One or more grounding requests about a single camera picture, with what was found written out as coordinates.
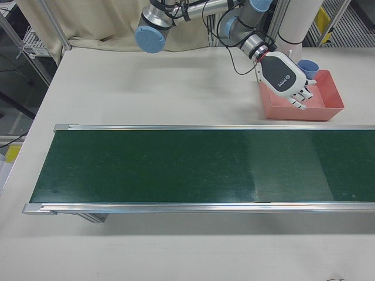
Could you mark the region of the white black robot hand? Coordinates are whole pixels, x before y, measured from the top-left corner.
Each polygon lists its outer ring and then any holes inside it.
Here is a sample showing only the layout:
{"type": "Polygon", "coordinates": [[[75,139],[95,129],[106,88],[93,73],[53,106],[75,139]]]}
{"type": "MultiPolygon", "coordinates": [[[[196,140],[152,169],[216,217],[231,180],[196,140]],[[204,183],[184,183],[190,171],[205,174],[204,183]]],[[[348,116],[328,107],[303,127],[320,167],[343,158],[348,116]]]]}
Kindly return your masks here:
{"type": "Polygon", "coordinates": [[[305,110],[304,101],[313,94],[308,89],[316,80],[306,74],[287,55],[281,52],[255,52],[251,57],[261,66],[261,80],[277,96],[284,98],[295,108],[305,110]]]}

